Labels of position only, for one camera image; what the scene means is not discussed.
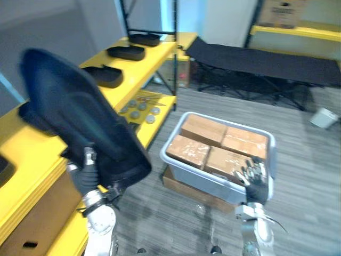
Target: yellow shelf frame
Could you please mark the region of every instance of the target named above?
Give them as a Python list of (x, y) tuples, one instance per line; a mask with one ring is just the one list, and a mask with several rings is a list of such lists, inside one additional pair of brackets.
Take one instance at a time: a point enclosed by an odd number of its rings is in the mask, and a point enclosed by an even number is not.
[[(137, 130), (137, 137), (144, 148), (148, 147), (153, 137), (157, 133), (159, 127), (162, 125), (163, 121), (167, 117), (174, 103), (176, 102), (176, 96), (160, 94), (155, 92), (150, 92), (146, 90), (140, 90), (133, 97), (136, 99), (137, 96), (154, 96), (160, 95), (162, 98), (157, 99), (158, 103), (164, 104), (166, 106), (157, 106), (147, 104), (148, 107), (142, 112), (140, 118), (131, 120), (129, 117), (130, 113), (136, 108), (131, 108), (127, 113), (122, 114), (128, 122), (139, 123), (139, 129)], [(155, 116), (156, 121), (153, 124), (148, 124), (145, 121), (145, 117), (150, 114), (150, 109), (157, 106), (160, 108), (160, 114)], [(82, 203), (78, 205), (77, 208), (84, 207)], [(62, 231), (59, 233), (55, 242), (51, 246), (50, 250), (47, 252), (47, 256), (60, 256), (60, 255), (72, 255), (80, 256), (85, 249), (86, 242), (88, 238), (88, 231), (86, 228), (86, 218), (82, 218), (82, 215), (75, 211), (70, 217), (69, 221), (66, 223)]]
[(341, 42), (341, 27), (329, 25), (324, 23), (302, 21), (299, 26), (293, 29), (276, 28), (276, 27), (263, 27), (254, 25), (251, 29), (251, 34), (257, 32), (268, 32), (277, 34), (286, 34), (293, 36), (312, 37), (330, 41)]
[[(123, 38), (112, 46), (126, 43), (126, 39)], [(175, 51), (176, 43), (162, 42), (158, 46), (144, 48), (145, 57), (141, 61), (111, 58), (102, 51), (80, 65), (81, 67), (107, 65), (123, 71), (124, 80), (119, 87), (115, 89), (100, 87), (116, 111), (137, 93), (169, 54)], [(64, 142), (59, 137), (48, 137), (24, 124), (18, 120), (17, 111), (15, 109), (9, 115), (13, 116), (12, 122), (19, 123), (18, 131), (14, 134), (2, 132), (0, 138), (0, 153), (16, 166), (13, 177), (0, 188), (0, 245), (59, 178), (65, 170), (66, 163), (65, 159), (60, 157), (60, 153), (66, 148)], [(3, 124), (9, 119), (4, 116), (0, 119), (0, 125), (8, 128), (8, 125)]]
[[(177, 49), (177, 60), (178, 61), (189, 61), (190, 57), (186, 55), (185, 50), (193, 43), (197, 38), (198, 33), (195, 32), (178, 32), (177, 33), (177, 44), (183, 47), (183, 50)], [(166, 42), (173, 40), (172, 35), (168, 35), (165, 39)], [(173, 55), (169, 55), (167, 60), (173, 60)]]

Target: cardboard box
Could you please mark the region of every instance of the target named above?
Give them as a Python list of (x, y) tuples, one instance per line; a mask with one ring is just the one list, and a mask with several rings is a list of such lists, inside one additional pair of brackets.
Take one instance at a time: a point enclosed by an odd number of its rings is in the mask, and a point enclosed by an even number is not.
[(228, 126), (221, 148), (246, 156), (266, 159), (267, 137)]
[(217, 208), (225, 213), (234, 212), (235, 206), (233, 204), (229, 204), (220, 198), (175, 180), (169, 168), (167, 168), (165, 171), (163, 181), (166, 188), (174, 190), (191, 199), (197, 200), (200, 203)]
[[(167, 82), (169, 82), (170, 84), (173, 83), (174, 81), (174, 61), (173, 60), (166, 60), (162, 64), (162, 66), (158, 69), (158, 71)], [(177, 62), (177, 86), (182, 87), (182, 88), (187, 88), (189, 87), (189, 84), (190, 84), (190, 60), (178, 60)]]
[(181, 126), (181, 135), (209, 146), (219, 147), (226, 128), (224, 124), (191, 114)]
[(202, 170), (209, 148), (210, 147), (206, 144), (177, 135), (169, 144), (166, 154)]
[(65, 172), (1, 245), (0, 255), (44, 256), (80, 199)]
[(295, 28), (307, 0), (266, 0), (258, 24), (266, 27)]
[(224, 176), (229, 181), (243, 186), (243, 183), (234, 176), (234, 171), (241, 172), (242, 166), (246, 168), (246, 160), (251, 161), (251, 158), (225, 149), (211, 147), (204, 171)]

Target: clear plastic bin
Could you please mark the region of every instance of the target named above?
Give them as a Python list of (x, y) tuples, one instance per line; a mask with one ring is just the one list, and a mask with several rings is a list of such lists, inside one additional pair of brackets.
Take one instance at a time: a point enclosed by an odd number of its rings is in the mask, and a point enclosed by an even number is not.
[(207, 119), (210, 119), (210, 120), (213, 120), (213, 121), (216, 121), (216, 122), (228, 125), (228, 126), (233, 126), (242, 130), (258, 133), (268, 138), (267, 159), (265, 161), (265, 166), (267, 167), (269, 171), (268, 200), (271, 199), (273, 195), (273, 180), (275, 179), (275, 173), (276, 173), (276, 155), (277, 155), (274, 136), (264, 130), (252, 128), (252, 127), (237, 124), (237, 123), (228, 122), (222, 119), (202, 115), (199, 113), (186, 112), (185, 114), (183, 114), (177, 126), (175, 127), (171, 135), (169, 136), (167, 142), (164, 144), (164, 146), (161, 149), (160, 157), (164, 162), (166, 162), (169, 165), (174, 178), (177, 181), (183, 182), (192, 187), (200, 189), (206, 193), (209, 193), (218, 198), (221, 198), (231, 204), (239, 204), (241, 202), (246, 201), (245, 188), (243, 186), (240, 186), (226, 179), (217, 177), (215, 175), (202, 171), (198, 168), (182, 163), (166, 155), (166, 150), (169, 144), (173, 141), (174, 137), (177, 134), (181, 133), (181, 126), (186, 121), (187, 117), (190, 114), (195, 114), (195, 115), (198, 115), (198, 116), (201, 116), (201, 117), (204, 117), (204, 118), (207, 118)]

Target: black seat cushion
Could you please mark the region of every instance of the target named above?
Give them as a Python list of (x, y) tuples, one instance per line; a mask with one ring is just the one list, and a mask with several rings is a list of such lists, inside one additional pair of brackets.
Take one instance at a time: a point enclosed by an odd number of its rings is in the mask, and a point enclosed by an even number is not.
[(335, 60), (207, 44), (197, 37), (186, 54), (206, 65), (256, 75), (325, 86), (341, 86)]
[(150, 173), (147, 152), (86, 71), (45, 50), (30, 49), (21, 72), (33, 110), (68, 145), (65, 157), (83, 166), (83, 149), (92, 145), (106, 188), (126, 188)]

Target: robotic arm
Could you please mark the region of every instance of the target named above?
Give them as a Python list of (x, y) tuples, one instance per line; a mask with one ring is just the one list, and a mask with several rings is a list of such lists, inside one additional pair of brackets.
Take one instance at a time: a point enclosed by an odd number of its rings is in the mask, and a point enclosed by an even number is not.
[(95, 166), (96, 153), (91, 147), (85, 147), (85, 163), (80, 170), (69, 162), (67, 171), (71, 174), (75, 187), (82, 194), (86, 209), (89, 239), (85, 256), (115, 256), (118, 243), (115, 236), (116, 213), (107, 197), (98, 189), (98, 172)]
[(246, 205), (242, 204), (236, 208), (236, 218), (243, 221), (243, 256), (275, 256), (274, 236), (269, 222), (278, 222), (264, 212), (269, 193), (269, 175), (259, 157), (252, 157), (252, 161), (252, 165), (247, 161), (248, 167), (242, 167), (242, 173), (234, 173), (245, 184), (247, 198)]
[[(89, 239), (85, 256), (115, 256), (118, 242), (115, 236), (116, 208), (111, 203), (112, 193), (102, 193), (98, 189), (99, 177), (96, 170), (96, 153), (91, 147), (84, 148), (85, 163), (82, 170), (69, 162), (67, 170), (71, 174), (75, 187), (80, 191), (86, 208), (82, 215), (87, 217)], [(236, 208), (236, 217), (243, 221), (243, 256), (275, 256), (273, 251), (274, 237), (269, 222), (276, 222), (264, 212), (268, 196), (268, 174), (264, 163), (253, 157), (253, 164), (247, 162), (242, 173), (234, 175), (245, 184), (247, 204)]]

